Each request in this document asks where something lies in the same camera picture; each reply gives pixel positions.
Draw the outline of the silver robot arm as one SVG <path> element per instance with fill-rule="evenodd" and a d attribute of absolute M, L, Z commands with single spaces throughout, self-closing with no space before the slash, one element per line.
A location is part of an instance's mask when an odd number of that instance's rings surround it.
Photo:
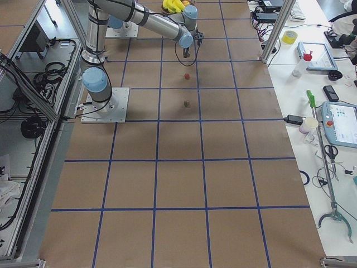
<path fill-rule="evenodd" d="M 112 28 L 115 32 L 124 32 L 131 29 L 130 22 L 124 22 L 112 15 L 109 16 L 108 27 Z"/>
<path fill-rule="evenodd" d="M 125 61 L 131 39 L 107 38 L 110 18 L 130 23 L 151 31 L 153 40 L 140 41 L 135 52 L 143 55 L 143 49 L 154 51 L 154 45 L 164 37 L 183 49 L 183 57 L 189 57 L 189 48 L 202 40 L 197 29 L 198 9 L 187 5 L 179 13 L 171 15 L 150 10 L 137 1 L 89 1 L 88 29 L 85 47 L 81 52 L 82 80 L 92 99 L 95 110 L 107 114 L 116 107 L 113 87 L 120 85 L 120 75 L 107 63 Z"/>

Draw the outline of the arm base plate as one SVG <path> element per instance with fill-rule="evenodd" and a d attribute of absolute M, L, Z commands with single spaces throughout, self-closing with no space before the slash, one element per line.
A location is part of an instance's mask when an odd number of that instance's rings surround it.
<path fill-rule="evenodd" d="M 138 36 L 138 25 L 125 22 L 120 28 L 108 27 L 107 39 L 130 39 Z"/>
<path fill-rule="evenodd" d="M 109 103 L 105 105 L 93 102 L 88 95 L 86 101 L 91 104 L 84 106 L 82 123 L 124 123 L 126 121 L 127 106 L 129 99 L 129 88 L 112 88 L 112 97 Z"/>

